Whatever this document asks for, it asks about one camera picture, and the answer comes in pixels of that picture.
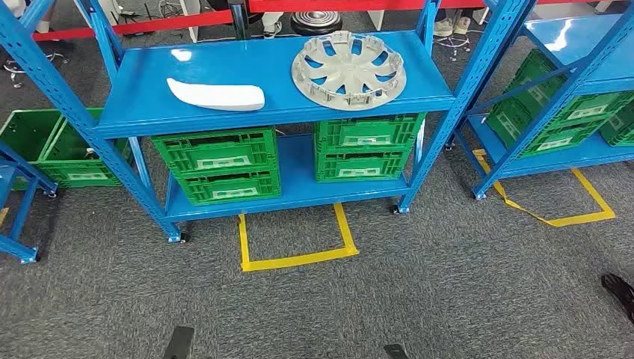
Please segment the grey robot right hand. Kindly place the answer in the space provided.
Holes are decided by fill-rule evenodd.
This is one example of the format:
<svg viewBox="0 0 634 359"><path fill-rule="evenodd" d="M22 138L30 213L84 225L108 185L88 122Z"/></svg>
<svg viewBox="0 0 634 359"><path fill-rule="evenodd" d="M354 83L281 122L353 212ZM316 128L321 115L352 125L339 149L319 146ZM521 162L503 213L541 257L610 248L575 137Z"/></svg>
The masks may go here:
<svg viewBox="0 0 634 359"><path fill-rule="evenodd" d="M603 288L619 300L626 317L633 323L633 287L622 277L612 273L602 274L600 280Z"/></svg>

